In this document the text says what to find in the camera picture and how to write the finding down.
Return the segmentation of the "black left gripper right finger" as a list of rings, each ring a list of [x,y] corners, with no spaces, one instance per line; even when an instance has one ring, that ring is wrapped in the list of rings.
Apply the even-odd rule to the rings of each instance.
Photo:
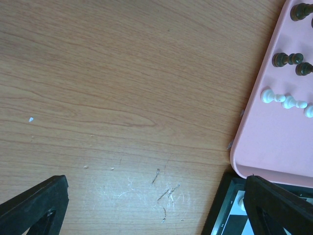
[[[255,235],[313,233],[313,205],[260,176],[247,177],[243,202]]]

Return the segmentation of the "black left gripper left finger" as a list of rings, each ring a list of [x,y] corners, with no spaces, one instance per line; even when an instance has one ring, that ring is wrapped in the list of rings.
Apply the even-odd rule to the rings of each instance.
[[[68,183],[55,175],[0,205],[2,235],[58,235],[67,211]]]

